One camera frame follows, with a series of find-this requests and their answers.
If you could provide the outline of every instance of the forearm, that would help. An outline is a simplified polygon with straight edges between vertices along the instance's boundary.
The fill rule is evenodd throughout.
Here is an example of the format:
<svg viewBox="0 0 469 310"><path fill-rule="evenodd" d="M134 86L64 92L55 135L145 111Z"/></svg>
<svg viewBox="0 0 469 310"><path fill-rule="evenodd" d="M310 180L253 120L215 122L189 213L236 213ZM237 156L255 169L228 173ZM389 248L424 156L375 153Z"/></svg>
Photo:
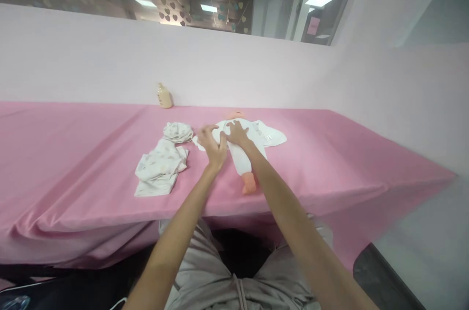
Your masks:
<svg viewBox="0 0 469 310"><path fill-rule="evenodd" d="M272 214L323 309L376 309L340 260L329 248L295 194L255 145L243 149Z"/></svg>
<svg viewBox="0 0 469 310"><path fill-rule="evenodd" d="M210 185L217 173L217 169L207 166L171 219L130 294L125 310L158 310L165 307L172 284L205 206Z"/></svg>

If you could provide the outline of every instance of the table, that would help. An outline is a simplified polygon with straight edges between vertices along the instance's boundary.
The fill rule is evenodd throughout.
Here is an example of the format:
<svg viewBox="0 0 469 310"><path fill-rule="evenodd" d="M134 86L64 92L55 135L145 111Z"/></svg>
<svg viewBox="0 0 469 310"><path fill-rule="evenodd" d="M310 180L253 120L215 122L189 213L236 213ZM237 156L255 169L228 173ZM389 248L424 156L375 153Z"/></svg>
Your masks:
<svg viewBox="0 0 469 310"><path fill-rule="evenodd" d="M0 263L101 267L153 243L207 161L193 143L166 196L134 197L135 167L167 122L195 130L234 109L0 103ZM346 267L396 220L454 179L439 165L327 110L243 109L285 133L269 161L305 209L328 223ZM230 157L203 215L262 237L278 230L262 193L243 196Z"/></svg>

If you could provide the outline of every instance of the grey pants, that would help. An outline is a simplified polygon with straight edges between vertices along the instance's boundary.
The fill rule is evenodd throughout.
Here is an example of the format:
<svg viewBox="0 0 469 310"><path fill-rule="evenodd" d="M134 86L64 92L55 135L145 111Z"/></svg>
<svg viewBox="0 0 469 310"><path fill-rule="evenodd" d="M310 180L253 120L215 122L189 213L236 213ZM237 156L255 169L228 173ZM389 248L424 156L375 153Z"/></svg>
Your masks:
<svg viewBox="0 0 469 310"><path fill-rule="evenodd" d="M163 234L169 220L160 221ZM315 221L332 247L332 231ZM238 279L221 261L212 233L199 220L171 289L165 310L320 309L290 247L277 248L254 278Z"/></svg>

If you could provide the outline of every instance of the white wall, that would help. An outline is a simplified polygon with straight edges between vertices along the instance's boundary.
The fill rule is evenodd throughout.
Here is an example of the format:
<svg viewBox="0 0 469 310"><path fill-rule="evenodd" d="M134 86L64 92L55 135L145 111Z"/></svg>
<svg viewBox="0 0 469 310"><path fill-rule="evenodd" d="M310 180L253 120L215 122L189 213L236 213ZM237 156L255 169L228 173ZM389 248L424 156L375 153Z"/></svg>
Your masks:
<svg viewBox="0 0 469 310"><path fill-rule="evenodd" d="M320 107L337 50L249 35L0 4L0 100Z"/></svg>
<svg viewBox="0 0 469 310"><path fill-rule="evenodd" d="M353 51L317 86L328 94L323 106L460 175L375 245L428 310L467 309L469 44L388 48L430 1L354 0L335 40Z"/></svg>
<svg viewBox="0 0 469 310"><path fill-rule="evenodd" d="M460 175L375 245L428 310L467 309L469 44L367 50L343 66L327 107Z"/></svg>

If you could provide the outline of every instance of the doll foot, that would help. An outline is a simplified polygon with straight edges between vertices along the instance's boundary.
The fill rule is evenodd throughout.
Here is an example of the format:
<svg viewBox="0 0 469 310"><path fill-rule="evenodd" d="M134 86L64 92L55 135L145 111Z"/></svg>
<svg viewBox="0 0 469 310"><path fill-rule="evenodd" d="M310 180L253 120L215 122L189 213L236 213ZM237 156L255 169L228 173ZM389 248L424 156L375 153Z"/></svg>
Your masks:
<svg viewBox="0 0 469 310"><path fill-rule="evenodd" d="M243 194L252 194L257 190L256 180L252 172L244 173L241 178L244 181Z"/></svg>

